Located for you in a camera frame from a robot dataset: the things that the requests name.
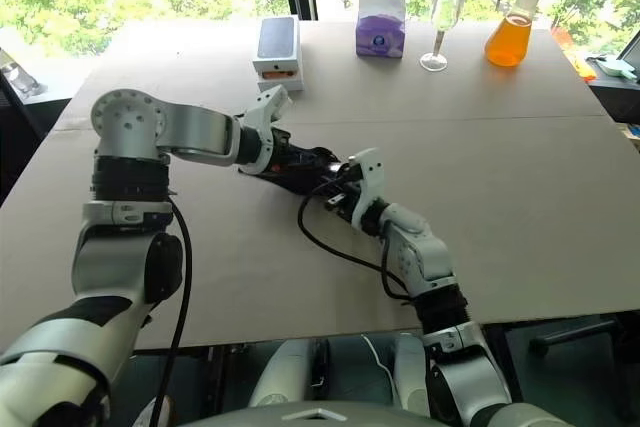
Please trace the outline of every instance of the table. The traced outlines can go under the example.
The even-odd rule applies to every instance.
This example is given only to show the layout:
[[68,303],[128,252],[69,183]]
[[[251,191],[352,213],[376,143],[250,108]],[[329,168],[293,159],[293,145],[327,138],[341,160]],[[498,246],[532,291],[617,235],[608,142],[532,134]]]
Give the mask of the table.
[[[358,58],[354,25],[302,22],[306,90],[281,122],[301,146],[345,159],[371,146],[386,198],[447,242],[472,317],[511,322],[640,307],[640,158],[549,33],[532,33],[514,70],[488,64],[494,26],[448,33],[449,67],[418,65],[433,30],[408,24],[402,60]],[[70,102],[0,209],[0,348],[72,300],[69,281],[97,136],[88,114],[127,87],[171,102],[240,113],[258,93],[252,22],[132,24]],[[171,188],[194,247],[184,346],[414,327],[375,273],[308,242],[300,199],[271,184],[173,159]],[[331,245],[378,261],[375,241],[309,211]],[[179,295],[160,306],[137,348],[166,347]]]

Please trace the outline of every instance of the glass bottle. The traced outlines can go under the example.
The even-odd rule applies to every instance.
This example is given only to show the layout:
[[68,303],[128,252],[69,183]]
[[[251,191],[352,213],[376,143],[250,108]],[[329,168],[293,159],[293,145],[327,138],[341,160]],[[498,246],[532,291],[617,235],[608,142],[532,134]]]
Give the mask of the glass bottle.
[[513,67],[527,55],[531,22],[539,0],[516,0],[493,33],[484,52],[493,64]]

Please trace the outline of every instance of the cable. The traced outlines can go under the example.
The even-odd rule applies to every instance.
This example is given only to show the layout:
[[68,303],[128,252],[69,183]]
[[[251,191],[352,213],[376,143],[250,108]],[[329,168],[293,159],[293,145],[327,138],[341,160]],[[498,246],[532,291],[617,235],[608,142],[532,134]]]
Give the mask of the cable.
[[391,290],[391,287],[389,286],[388,277],[391,277],[391,274],[388,270],[387,261],[389,257],[389,247],[391,245],[391,240],[389,239],[389,236],[386,234],[390,225],[391,225],[391,222],[386,221],[384,223],[384,226],[382,227],[382,232],[385,234],[384,245],[382,246],[382,261],[380,262],[380,277],[382,278],[382,288],[384,289],[384,293],[387,294],[392,299],[405,300],[407,302],[411,302],[411,297],[404,294],[396,294]]
[[178,220],[180,226],[180,232],[182,232],[182,240],[184,241],[184,287],[182,290],[182,302],[180,303],[180,312],[178,313],[178,321],[176,322],[176,329],[173,332],[173,339],[171,339],[171,347],[167,352],[167,360],[164,364],[164,371],[162,373],[162,380],[158,387],[158,394],[156,395],[156,401],[153,404],[153,412],[151,413],[151,421],[149,427],[158,427],[158,421],[160,419],[160,411],[162,410],[162,403],[164,396],[167,394],[167,388],[169,387],[169,379],[171,378],[171,371],[173,364],[175,363],[176,356],[178,355],[178,347],[180,346],[180,338],[182,337],[182,330],[187,319],[187,311],[189,309],[189,299],[191,297],[191,280],[193,277],[193,256],[191,250],[191,236],[189,235],[189,229],[187,223],[182,216],[182,212],[178,209],[178,206],[168,199],[173,213]]
[[[380,274],[382,274],[383,271],[379,266],[377,266],[377,265],[375,265],[375,264],[373,264],[371,262],[367,262],[366,260],[360,259],[358,257],[354,257],[353,255],[345,254],[344,252],[340,252],[339,250],[334,249],[330,245],[327,245],[324,242],[322,242],[320,239],[318,239],[304,225],[304,211],[307,208],[307,205],[309,204],[309,202],[311,201],[313,196],[318,194],[320,191],[326,189],[327,187],[331,187],[332,185],[336,185],[336,184],[342,182],[342,180],[343,179],[341,177],[338,177],[338,178],[336,178],[334,180],[330,180],[328,182],[325,182],[324,184],[320,184],[319,186],[315,187],[311,192],[309,192],[309,194],[307,194],[304,199],[302,199],[302,202],[300,203],[300,207],[298,207],[298,228],[302,231],[302,233],[311,242],[316,244],[321,249],[326,250],[330,254],[333,254],[336,257],[340,257],[340,258],[348,260],[350,262],[354,262],[356,264],[362,265],[363,267],[366,267],[366,268],[371,269],[371,270],[375,270],[376,272],[379,272]],[[404,290],[405,292],[407,291],[407,288],[404,285],[404,282],[402,282],[402,280],[400,280],[400,278],[397,275],[395,275],[392,272],[388,272],[385,275],[386,275],[386,277],[388,277],[391,280],[393,280],[396,284],[398,284],[402,288],[402,290]]]
[[369,340],[369,337],[367,337],[364,334],[360,334],[360,337],[364,339],[364,341],[369,346],[369,349],[371,349],[371,353],[373,354],[374,359],[376,359],[376,364],[378,364],[378,367],[384,370],[387,374],[387,378],[389,379],[389,385],[391,386],[391,396],[393,397],[393,405],[400,405],[400,400],[399,400],[400,396],[398,395],[398,389],[396,388],[396,383],[393,381],[393,376],[391,375],[391,372],[389,371],[386,365],[380,362],[380,357],[378,356],[378,352],[376,351],[376,348],[373,346],[373,343],[371,342],[371,340]]

